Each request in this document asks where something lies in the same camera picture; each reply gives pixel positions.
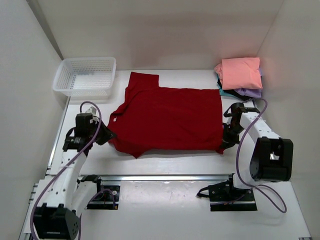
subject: red shirt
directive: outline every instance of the red shirt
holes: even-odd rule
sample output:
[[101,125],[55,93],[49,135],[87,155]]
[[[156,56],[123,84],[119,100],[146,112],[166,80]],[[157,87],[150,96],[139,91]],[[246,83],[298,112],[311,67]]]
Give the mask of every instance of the red shirt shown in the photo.
[[108,128],[117,134],[109,143],[135,158],[151,149],[222,153],[219,90],[159,87],[158,75],[132,72]]

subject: stack of folded clothes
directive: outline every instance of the stack of folded clothes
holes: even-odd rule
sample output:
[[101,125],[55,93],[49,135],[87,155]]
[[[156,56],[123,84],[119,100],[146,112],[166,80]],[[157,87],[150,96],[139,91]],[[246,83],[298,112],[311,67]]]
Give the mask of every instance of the stack of folded clothes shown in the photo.
[[221,96],[234,96],[243,101],[261,98],[262,82],[259,57],[222,59],[215,68]]

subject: pink folded shirt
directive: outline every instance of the pink folded shirt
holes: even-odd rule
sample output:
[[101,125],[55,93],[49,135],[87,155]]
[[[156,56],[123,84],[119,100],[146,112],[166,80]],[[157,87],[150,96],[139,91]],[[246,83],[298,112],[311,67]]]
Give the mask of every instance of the pink folded shirt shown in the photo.
[[259,57],[222,59],[214,70],[219,75],[222,89],[262,89]]

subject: red t-shirt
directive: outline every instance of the red t-shirt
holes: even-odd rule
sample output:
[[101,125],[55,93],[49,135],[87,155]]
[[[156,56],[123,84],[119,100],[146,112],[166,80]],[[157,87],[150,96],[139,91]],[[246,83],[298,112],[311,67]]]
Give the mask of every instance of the red t-shirt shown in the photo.
[[135,158],[151,149],[222,153],[219,90],[159,87],[158,75],[132,72],[108,128],[117,134],[109,143]]

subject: white table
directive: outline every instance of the white table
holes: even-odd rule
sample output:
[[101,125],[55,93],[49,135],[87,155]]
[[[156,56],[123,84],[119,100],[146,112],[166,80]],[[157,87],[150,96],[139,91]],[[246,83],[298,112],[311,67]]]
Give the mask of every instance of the white table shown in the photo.
[[[147,70],[139,73],[158,74],[159,85],[171,88],[216,89],[213,70]],[[117,71],[113,95],[98,103],[104,123],[124,102],[125,88],[131,71]],[[240,102],[222,97],[225,111]],[[80,101],[71,99],[65,113],[60,137],[55,146],[49,175],[39,190],[58,172],[66,132],[74,127]],[[254,143],[245,139],[240,155],[240,168],[248,166]],[[82,175],[103,175],[121,184],[118,210],[85,210],[82,215],[82,240],[298,240],[310,237],[291,182],[271,184],[283,197],[288,212],[278,212],[254,190],[258,211],[210,212],[208,199],[195,195],[199,189],[225,179],[235,172],[237,146],[224,155],[213,151],[160,151],[145,153],[138,159],[117,152],[113,146],[94,145],[81,169]],[[272,199],[280,201],[272,194]],[[23,232],[30,233],[30,204]]]

